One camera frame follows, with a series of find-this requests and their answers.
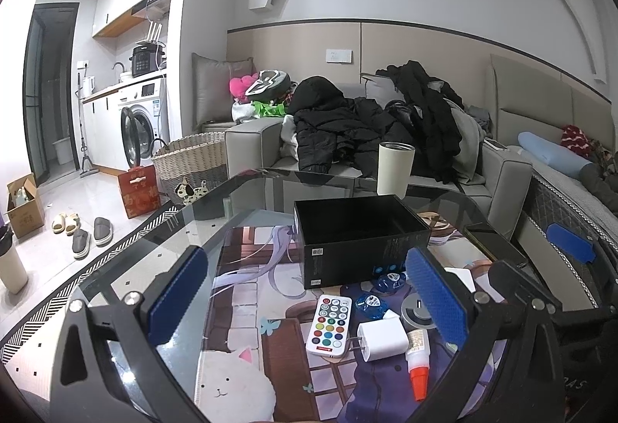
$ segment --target light switch panel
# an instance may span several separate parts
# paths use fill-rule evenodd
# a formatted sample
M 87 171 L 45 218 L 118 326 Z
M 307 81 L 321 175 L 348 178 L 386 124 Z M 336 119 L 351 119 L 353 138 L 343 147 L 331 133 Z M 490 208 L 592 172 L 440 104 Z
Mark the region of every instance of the light switch panel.
M 326 62 L 351 64 L 351 51 L 326 49 Z

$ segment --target kitchen counter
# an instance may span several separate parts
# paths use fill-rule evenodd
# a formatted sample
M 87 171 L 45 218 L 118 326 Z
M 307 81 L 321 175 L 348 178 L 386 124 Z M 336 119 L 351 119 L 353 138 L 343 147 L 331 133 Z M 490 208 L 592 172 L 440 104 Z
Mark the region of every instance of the kitchen counter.
M 92 102 L 94 100 L 100 99 L 101 97 L 105 97 L 106 95 L 115 94 L 120 89 L 129 87 L 131 85 L 135 85 L 136 83 L 142 83 L 144 81 L 153 80 L 154 78 L 158 78 L 161 75 L 167 76 L 167 73 L 168 73 L 168 70 L 166 68 L 166 69 L 162 69 L 161 71 L 153 71 L 152 73 L 143 74 L 141 76 L 136 76 L 135 78 L 131 78 L 130 80 L 126 82 L 118 83 L 116 85 L 112 85 L 103 90 L 95 92 L 94 94 L 89 95 L 86 98 L 83 98 L 81 101 L 83 103 Z

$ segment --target slipper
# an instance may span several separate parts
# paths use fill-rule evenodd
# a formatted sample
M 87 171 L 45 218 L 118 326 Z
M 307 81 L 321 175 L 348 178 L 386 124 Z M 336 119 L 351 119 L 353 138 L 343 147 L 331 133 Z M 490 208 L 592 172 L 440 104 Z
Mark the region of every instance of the slipper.
M 84 230 L 75 230 L 73 235 L 73 257 L 83 259 L 90 250 L 90 233 Z
M 73 213 L 73 214 L 69 214 L 66 217 L 67 235 L 69 236 L 73 235 L 73 233 L 75 233 L 75 231 L 79 228 L 79 226 L 80 226 L 80 221 L 79 221 L 78 214 Z
M 64 231 L 64 219 L 66 216 L 65 213 L 61 213 L 54 217 L 54 222 L 51 224 L 51 229 L 54 233 L 58 234 Z
M 95 219 L 95 244 L 97 247 L 104 246 L 112 240 L 114 227 L 109 219 L 98 217 Z

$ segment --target white tumbler on floor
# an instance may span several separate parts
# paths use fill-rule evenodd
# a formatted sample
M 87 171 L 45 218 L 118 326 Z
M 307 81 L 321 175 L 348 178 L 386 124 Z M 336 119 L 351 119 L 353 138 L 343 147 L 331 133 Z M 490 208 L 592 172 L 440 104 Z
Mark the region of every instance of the white tumbler on floor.
M 8 225 L 0 228 L 0 280 L 13 294 L 28 283 L 28 274 L 13 247 L 13 231 Z
M 382 142 L 378 159 L 378 195 L 406 196 L 416 149 L 402 142 Z

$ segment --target wicker basket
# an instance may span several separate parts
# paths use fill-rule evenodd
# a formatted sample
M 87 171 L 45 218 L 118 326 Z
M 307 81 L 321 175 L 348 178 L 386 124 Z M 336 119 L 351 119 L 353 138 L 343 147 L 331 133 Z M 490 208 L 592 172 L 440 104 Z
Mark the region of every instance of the wicker basket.
M 227 162 L 224 132 L 183 137 L 153 156 L 157 176 L 176 205 L 190 205 L 227 181 Z

